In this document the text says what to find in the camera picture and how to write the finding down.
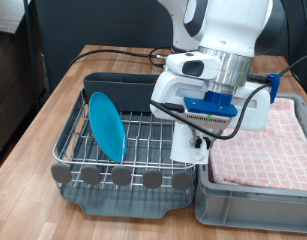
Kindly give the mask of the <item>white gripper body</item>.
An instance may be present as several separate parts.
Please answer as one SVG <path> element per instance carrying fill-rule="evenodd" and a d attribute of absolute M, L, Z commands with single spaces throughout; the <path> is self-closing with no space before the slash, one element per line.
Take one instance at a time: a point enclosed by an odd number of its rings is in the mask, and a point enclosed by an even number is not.
<path fill-rule="evenodd" d="M 173 120 L 177 115 L 207 129 L 237 126 L 262 130 L 271 103 L 270 89 L 248 83 L 252 59 L 220 51 L 171 54 L 159 76 L 151 99 L 155 117 Z"/>

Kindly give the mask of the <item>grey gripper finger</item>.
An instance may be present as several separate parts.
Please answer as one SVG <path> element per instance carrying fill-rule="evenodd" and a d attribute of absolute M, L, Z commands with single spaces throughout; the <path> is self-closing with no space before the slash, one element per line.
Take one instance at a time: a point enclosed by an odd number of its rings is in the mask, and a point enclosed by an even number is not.
<path fill-rule="evenodd" d="M 191 132 L 192 132 L 192 143 L 191 143 L 191 145 L 194 148 L 200 148 L 201 143 L 202 143 L 202 139 L 197 135 L 197 131 L 196 131 L 195 128 L 192 128 Z"/>
<path fill-rule="evenodd" d="M 219 136 L 221 136 L 222 133 L 223 133 L 223 131 L 219 130 L 219 129 L 213 129 L 212 132 L 215 135 L 219 135 Z M 213 143 L 216 141 L 215 137 L 212 137 L 212 136 L 209 136 L 209 135 L 205 135 L 203 137 L 203 139 L 205 140 L 208 149 L 210 149 L 212 147 Z"/>

